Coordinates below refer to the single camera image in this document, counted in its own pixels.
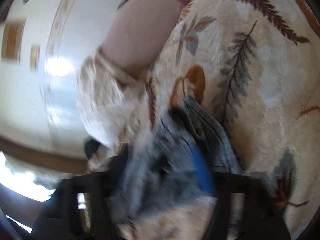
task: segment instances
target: white wall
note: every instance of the white wall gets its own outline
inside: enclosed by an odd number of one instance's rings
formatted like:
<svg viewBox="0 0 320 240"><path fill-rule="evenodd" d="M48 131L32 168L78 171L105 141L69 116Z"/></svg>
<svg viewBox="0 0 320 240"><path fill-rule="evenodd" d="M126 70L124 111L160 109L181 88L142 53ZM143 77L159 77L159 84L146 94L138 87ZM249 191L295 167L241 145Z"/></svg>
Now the white wall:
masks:
<svg viewBox="0 0 320 240"><path fill-rule="evenodd" d="M44 101L43 72L29 69L32 44L40 45L40 70L52 22L61 0L30 0L23 5L15 0L7 20L26 19L21 44L20 64L0 62L0 133L15 141L40 148L53 148ZM2 44L4 25L0 25Z"/></svg>
<svg viewBox="0 0 320 240"><path fill-rule="evenodd" d="M74 0L68 11L53 59L70 63L72 71L55 76L49 82L46 79L47 84L52 84L52 106L57 110L57 121L54 123L60 149L67 149L68 143L72 149L80 146L80 152L83 140L88 136L76 108L76 72L83 60L102 44L116 17L120 2L121 0ZM66 69L63 62L52 64L53 69L57 70L58 65Z"/></svg>

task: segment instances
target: fern print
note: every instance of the fern print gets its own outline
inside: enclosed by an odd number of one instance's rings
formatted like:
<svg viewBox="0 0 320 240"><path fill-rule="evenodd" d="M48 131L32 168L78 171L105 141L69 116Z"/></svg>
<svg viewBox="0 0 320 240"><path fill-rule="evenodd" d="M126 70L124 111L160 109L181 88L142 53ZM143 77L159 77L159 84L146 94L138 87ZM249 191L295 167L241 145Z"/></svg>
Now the fern print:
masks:
<svg viewBox="0 0 320 240"><path fill-rule="evenodd" d="M249 56L255 57L252 48L256 48L256 42L251 33L256 26L254 22L249 33L236 33L233 45L228 47L229 52L233 56L226 62L227 66L220 70L226 79L223 80L218 87L221 92L214 98L214 112L218 115L216 118L221 122L222 126L232 122L237 117L236 106L241 107L240 95L247 97L246 86L251 81L247 64L251 64Z"/></svg>
<svg viewBox="0 0 320 240"><path fill-rule="evenodd" d="M276 182L276 185L273 188L275 193L273 200L275 201L276 206L282 215L284 214L284 211L288 205L299 208L309 203L309 201L304 201L303 203L299 204L290 202L295 185L296 173L297 167L293 154L289 149L287 149L280 160L279 165L274 168L272 174L272 184Z"/></svg>
<svg viewBox="0 0 320 240"><path fill-rule="evenodd" d="M199 38L197 33L205 30L211 23L216 20L215 18L212 18L210 16L205 16L197 22L197 15L198 14L196 14L196 16L193 18L188 29L186 23L183 24L176 54L176 66L179 65L181 60L183 43L186 42L187 51L189 51L194 56L199 45Z"/></svg>
<svg viewBox="0 0 320 240"><path fill-rule="evenodd" d="M133 222L128 222L129 223L129 226L130 226L130 229L131 229L131 235L132 235L132 240L138 240L139 239L139 236L137 234L137 227L136 225L133 223Z"/></svg>
<svg viewBox="0 0 320 240"><path fill-rule="evenodd" d="M190 3L188 3L186 5L186 7L182 10L182 12L181 12L181 14L179 16L177 24L182 22L188 16L188 14L191 12L192 5L193 5L193 0L191 0Z"/></svg>
<svg viewBox="0 0 320 240"><path fill-rule="evenodd" d="M146 91L149 96L149 117L151 122L151 130L156 124L156 95L154 93L153 79L150 78L149 82L145 85Z"/></svg>
<svg viewBox="0 0 320 240"><path fill-rule="evenodd" d="M310 43L309 39L303 36L298 36L292 29L290 29L286 21L279 15L279 12L274 10L275 7L270 4L268 0L240 0L245 3L250 3L253 5L255 10L262 12L263 16L268 17L268 21L273 23L273 25L281 31L282 35L287 37L294 44L299 43Z"/></svg>
<svg viewBox="0 0 320 240"><path fill-rule="evenodd" d="M310 112L313 112L313 111L320 112L320 106L312 106L310 108L307 108L307 109L303 110L299 115L301 117L301 116L307 115L307 114L309 114Z"/></svg>
<svg viewBox="0 0 320 240"><path fill-rule="evenodd" d="M194 98L200 105L205 91L205 75L199 65L192 66L182 78L178 77L173 85L169 106L181 106L186 96Z"/></svg>

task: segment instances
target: wooden frame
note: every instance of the wooden frame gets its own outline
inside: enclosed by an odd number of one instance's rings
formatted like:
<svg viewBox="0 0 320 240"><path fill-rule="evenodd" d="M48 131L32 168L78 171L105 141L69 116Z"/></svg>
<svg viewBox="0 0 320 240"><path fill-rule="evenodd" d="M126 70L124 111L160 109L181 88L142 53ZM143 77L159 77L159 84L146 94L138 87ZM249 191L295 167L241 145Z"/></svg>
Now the wooden frame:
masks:
<svg viewBox="0 0 320 240"><path fill-rule="evenodd" d="M25 20L7 22L4 27L1 59L20 62L22 34Z"/></svg>
<svg viewBox="0 0 320 240"><path fill-rule="evenodd" d="M40 46L32 45L30 52L30 70L37 71L39 64Z"/></svg>

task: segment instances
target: wooden trim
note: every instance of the wooden trim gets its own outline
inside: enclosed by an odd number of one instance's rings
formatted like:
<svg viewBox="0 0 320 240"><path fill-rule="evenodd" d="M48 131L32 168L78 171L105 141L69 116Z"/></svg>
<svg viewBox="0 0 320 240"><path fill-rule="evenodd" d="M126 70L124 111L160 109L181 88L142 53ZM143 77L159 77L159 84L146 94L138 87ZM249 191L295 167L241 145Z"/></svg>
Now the wooden trim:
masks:
<svg viewBox="0 0 320 240"><path fill-rule="evenodd" d="M20 62L20 51L25 20L6 22L4 26L1 59Z"/></svg>
<svg viewBox="0 0 320 240"><path fill-rule="evenodd" d="M87 160L62 156L19 145L0 136L0 151L20 161L42 168L65 173L82 174L87 169Z"/></svg>

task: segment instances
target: fleece blanket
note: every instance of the fleece blanket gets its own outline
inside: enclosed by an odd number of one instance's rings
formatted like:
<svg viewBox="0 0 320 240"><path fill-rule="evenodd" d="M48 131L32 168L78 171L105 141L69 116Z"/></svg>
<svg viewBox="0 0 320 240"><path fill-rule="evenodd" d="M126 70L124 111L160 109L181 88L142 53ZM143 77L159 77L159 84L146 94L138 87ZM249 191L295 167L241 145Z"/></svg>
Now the fleece blanket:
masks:
<svg viewBox="0 0 320 240"><path fill-rule="evenodd" d="M113 133L138 153L168 108L194 98L224 127L245 173L264 181L295 239L320 205L319 35L303 0L192 0L144 79L100 53L87 60L79 111L98 140ZM130 240L200 239L213 208L201 198L121 230Z"/></svg>

